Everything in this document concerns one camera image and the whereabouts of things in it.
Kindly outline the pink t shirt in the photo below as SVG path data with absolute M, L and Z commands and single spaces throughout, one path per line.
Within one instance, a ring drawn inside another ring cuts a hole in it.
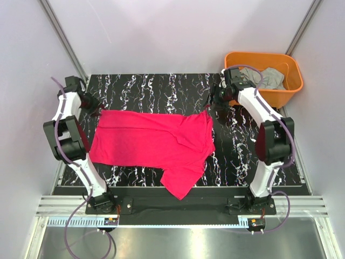
M 163 170 L 161 184 L 184 199 L 214 151 L 213 119 L 193 115 L 102 111 L 89 156 L 93 163 Z

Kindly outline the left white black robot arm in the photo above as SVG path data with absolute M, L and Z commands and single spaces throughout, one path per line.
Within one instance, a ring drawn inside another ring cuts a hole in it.
M 95 115 L 102 104 L 83 91 L 59 92 L 58 108 L 52 120 L 43 124 L 43 130 L 54 157 L 69 166 L 87 190 L 87 205 L 98 213 L 110 214 L 116 209 L 116 200 L 95 169 L 89 156 L 90 146 L 76 114 L 84 110 Z

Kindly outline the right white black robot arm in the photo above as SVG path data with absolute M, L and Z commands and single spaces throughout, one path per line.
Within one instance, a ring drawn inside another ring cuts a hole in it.
M 259 128 L 255 144 L 258 163 L 244 198 L 236 205 L 228 203 L 226 208 L 231 215 L 264 215 L 274 208 L 272 196 L 275 193 L 272 192 L 272 186 L 276 174 L 279 169 L 290 166 L 294 160 L 294 121 L 292 118 L 283 118 L 270 107 L 253 82 L 231 79 L 210 88 L 204 107 L 211 109 L 214 123 L 220 121 L 215 114 L 227 111 L 232 100 L 247 109 Z

